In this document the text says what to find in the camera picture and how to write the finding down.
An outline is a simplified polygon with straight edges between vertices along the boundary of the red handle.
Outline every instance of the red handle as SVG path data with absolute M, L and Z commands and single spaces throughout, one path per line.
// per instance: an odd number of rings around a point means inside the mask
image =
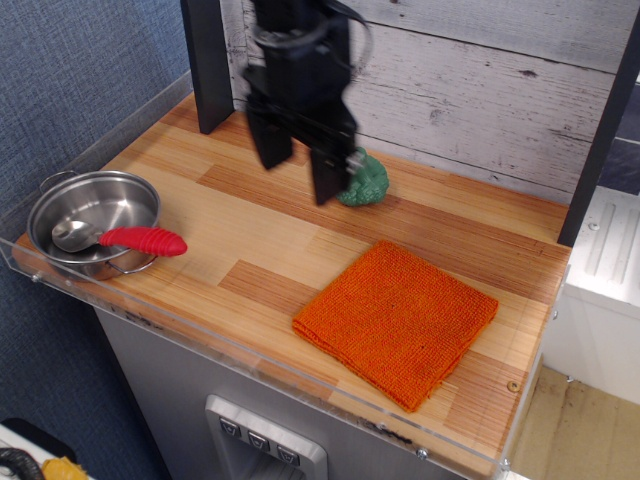
M 175 257 L 187 251 L 187 244 L 177 233 L 160 227 L 118 227 L 103 233 L 100 245 L 120 245 L 142 253 Z

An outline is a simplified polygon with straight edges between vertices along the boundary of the black post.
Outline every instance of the black post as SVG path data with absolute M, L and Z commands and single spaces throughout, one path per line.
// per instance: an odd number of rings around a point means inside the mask
M 218 0 L 180 0 L 201 133 L 233 113 L 231 79 Z
M 589 203 L 591 203 L 593 193 L 598 186 L 598 180 L 607 159 L 607 154 L 638 78 L 638 71 L 640 71 L 640 14 L 636 15 L 636 21 L 631 29 L 627 47 L 609 93 L 609 99 L 604 107 L 587 161 L 584 164 L 576 191 L 573 194 L 569 212 L 558 237 L 558 243 L 572 247 L 576 242 L 580 226 L 587 214 Z

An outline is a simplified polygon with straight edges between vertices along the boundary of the pot handle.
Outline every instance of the pot handle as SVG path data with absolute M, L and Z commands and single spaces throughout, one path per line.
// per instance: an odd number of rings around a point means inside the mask
M 107 265 L 109 265 L 112 268 L 115 268 L 116 270 L 118 270 L 120 273 L 122 273 L 124 275 L 129 275 L 130 273 L 138 273 L 138 272 L 141 272 L 142 270 L 146 270 L 147 268 L 149 268 L 153 264 L 153 262 L 156 261 L 156 258 L 158 258 L 157 255 L 155 257 L 153 257 L 151 260 L 149 260 L 147 263 L 142 265 L 141 267 L 134 268 L 133 270 L 124 270 L 123 268 L 120 268 L 119 266 L 114 265 L 113 263 L 111 263 L 110 260 L 107 260 Z
M 40 193 L 44 194 L 48 190 L 48 188 L 47 189 L 44 188 L 47 183 L 49 183 L 50 181 L 55 180 L 56 178 L 61 177 L 63 175 L 76 176 L 76 175 L 78 175 L 78 173 L 74 172 L 73 170 L 63 170 L 62 172 L 54 173 L 53 175 L 45 178 L 42 181 L 42 183 L 40 184 Z

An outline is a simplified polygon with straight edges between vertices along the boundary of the folded cloth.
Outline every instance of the folded cloth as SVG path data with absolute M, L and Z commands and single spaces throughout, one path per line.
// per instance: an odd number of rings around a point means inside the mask
M 498 311 L 498 301 L 379 241 L 293 319 L 293 329 L 408 412 Z

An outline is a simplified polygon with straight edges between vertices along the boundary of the green object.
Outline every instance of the green object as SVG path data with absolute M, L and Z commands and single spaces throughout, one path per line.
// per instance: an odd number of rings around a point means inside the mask
M 348 207 L 380 203 L 389 188 L 389 178 L 384 165 L 367 154 L 364 148 L 358 147 L 358 151 L 363 155 L 362 167 L 352 175 L 349 188 L 336 196 Z

